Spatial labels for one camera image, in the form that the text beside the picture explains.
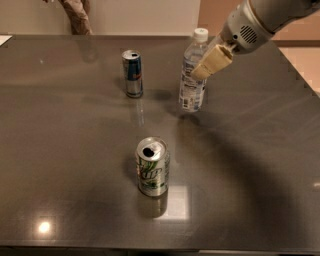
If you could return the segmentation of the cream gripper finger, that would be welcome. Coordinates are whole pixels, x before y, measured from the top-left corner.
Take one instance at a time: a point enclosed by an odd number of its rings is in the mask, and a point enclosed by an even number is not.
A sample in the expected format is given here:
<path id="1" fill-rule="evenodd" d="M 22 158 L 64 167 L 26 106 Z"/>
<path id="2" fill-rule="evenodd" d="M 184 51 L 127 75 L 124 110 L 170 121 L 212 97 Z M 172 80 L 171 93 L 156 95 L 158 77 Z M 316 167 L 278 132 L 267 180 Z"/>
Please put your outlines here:
<path id="1" fill-rule="evenodd" d="M 205 80 L 216 72 L 226 68 L 233 61 L 233 54 L 224 45 L 209 49 L 191 72 L 194 80 Z"/>

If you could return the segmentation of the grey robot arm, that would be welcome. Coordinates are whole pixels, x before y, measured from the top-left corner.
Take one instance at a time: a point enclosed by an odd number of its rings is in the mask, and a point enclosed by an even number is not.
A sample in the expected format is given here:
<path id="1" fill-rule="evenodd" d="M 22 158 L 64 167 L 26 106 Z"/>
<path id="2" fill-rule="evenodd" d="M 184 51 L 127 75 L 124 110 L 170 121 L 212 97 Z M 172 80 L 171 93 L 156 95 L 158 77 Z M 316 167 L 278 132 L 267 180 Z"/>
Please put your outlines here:
<path id="1" fill-rule="evenodd" d="M 243 0 L 191 72 L 204 80 L 229 66 L 234 55 L 251 53 L 286 25 L 320 9 L 320 0 Z"/>

